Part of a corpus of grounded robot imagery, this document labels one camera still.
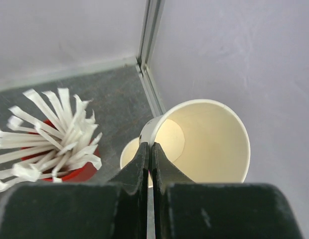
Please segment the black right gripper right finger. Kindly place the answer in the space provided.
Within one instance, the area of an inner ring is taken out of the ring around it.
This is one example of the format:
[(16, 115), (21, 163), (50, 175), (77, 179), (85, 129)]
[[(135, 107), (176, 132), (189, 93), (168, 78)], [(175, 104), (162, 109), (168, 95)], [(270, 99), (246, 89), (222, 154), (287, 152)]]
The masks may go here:
[(158, 239), (301, 239), (285, 195), (265, 183), (195, 183), (151, 149)]

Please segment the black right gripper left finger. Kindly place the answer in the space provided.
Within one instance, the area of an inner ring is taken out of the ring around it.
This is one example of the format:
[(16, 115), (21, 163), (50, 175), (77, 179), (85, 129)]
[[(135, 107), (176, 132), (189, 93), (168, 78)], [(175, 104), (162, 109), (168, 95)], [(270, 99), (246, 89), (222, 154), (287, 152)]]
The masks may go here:
[(148, 145), (104, 184), (14, 186), (0, 203), (0, 239), (144, 239)]

